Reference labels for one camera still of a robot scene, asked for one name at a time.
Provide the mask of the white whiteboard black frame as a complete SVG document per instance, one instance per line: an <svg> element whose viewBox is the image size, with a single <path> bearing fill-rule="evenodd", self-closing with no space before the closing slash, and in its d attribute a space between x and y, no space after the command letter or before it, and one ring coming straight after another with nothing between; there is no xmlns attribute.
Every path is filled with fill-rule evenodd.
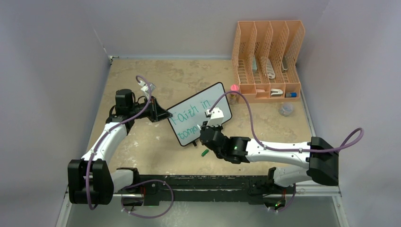
<svg viewBox="0 0 401 227"><path fill-rule="evenodd" d="M189 98L173 105L167 111L172 114L169 123L184 147L200 137L198 125L207 121L205 112L225 93L223 83L215 83Z"/></svg>

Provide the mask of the green marker cap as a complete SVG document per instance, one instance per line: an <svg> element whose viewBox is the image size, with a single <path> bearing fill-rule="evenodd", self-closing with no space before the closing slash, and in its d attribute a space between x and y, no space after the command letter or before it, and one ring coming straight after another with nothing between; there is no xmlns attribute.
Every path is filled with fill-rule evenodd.
<svg viewBox="0 0 401 227"><path fill-rule="evenodd" d="M201 156L202 156L202 157L204 157L206 154L208 154L208 152L209 152L209 150L208 150L208 149L207 149L207 150L205 150L205 151L203 151L203 152L202 152L202 154L201 154Z"/></svg>

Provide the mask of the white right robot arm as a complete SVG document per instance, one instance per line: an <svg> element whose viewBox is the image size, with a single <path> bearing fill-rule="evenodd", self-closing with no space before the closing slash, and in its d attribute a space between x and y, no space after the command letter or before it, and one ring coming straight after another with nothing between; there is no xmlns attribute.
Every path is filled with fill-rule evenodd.
<svg viewBox="0 0 401 227"><path fill-rule="evenodd" d="M260 145L249 137L229 138L221 130L222 127L200 127L201 144L217 158L233 164L275 162L288 165L269 169L265 185L270 192L308 180L326 186L339 184L339 153L325 152L332 146L320 137L312 137L310 142L263 142Z"/></svg>

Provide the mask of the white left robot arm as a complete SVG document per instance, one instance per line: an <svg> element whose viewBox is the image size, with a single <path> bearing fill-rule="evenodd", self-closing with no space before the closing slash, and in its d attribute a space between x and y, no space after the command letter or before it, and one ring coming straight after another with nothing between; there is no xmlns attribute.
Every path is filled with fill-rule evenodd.
<svg viewBox="0 0 401 227"><path fill-rule="evenodd" d="M110 203L113 194L121 189L128 193L140 190L141 180L136 168L121 167L113 174L108 162L119 144L129 134L137 119L148 118L159 122L172 117L153 96L139 103L130 89L116 91L116 104L111 108L101 136L93 147L80 159L68 164L69 199L74 204L97 205Z"/></svg>

